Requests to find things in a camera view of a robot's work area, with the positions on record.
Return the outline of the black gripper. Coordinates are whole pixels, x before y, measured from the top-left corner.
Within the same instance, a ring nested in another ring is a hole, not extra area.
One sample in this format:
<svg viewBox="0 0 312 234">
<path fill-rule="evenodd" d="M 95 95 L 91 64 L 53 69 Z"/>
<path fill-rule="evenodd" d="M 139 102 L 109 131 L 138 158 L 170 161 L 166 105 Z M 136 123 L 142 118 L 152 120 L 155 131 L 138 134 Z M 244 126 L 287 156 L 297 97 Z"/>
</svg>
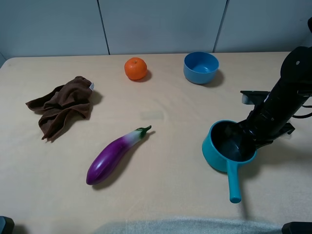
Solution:
<svg viewBox="0 0 312 234">
<path fill-rule="evenodd" d="M 244 104 L 253 104 L 254 109 L 248 117 L 238 123 L 240 142 L 239 158 L 252 158 L 256 148 L 272 144 L 285 133 L 294 130 L 287 123 L 290 112 L 283 109 L 285 102 L 280 99 L 280 92 L 241 91 Z"/>
</svg>

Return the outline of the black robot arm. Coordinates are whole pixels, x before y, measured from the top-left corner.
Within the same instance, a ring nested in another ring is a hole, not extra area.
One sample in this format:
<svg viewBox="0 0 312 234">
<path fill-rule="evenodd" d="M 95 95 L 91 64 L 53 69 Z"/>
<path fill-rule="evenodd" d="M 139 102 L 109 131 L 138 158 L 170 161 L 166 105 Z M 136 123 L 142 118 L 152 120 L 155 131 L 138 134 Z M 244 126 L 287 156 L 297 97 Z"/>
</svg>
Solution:
<svg viewBox="0 0 312 234">
<path fill-rule="evenodd" d="M 242 91 L 242 103 L 254 105 L 248 117 L 239 122 L 237 149 L 240 160 L 295 128 L 289 123 L 312 95 L 312 49 L 299 46 L 282 63 L 280 79 L 271 91 Z"/>
</svg>

